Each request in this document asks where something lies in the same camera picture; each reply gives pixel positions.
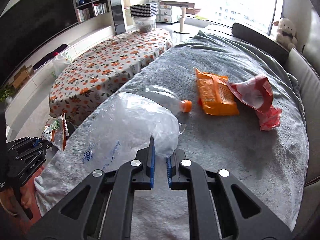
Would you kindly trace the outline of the person's left hand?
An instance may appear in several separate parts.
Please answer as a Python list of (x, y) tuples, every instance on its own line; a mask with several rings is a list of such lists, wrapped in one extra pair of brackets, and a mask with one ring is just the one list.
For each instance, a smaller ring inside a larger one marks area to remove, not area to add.
[(17, 217), (19, 215), (18, 205), (19, 202), (24, 209), (31, 209), (33, 203), (33, 194), (29, 185), (24, 185), (20, 188), (21, 197), (15, 196), (12, 188), (4, 189), (1, 192), (1, 206), (4, 211), (11, 217)]

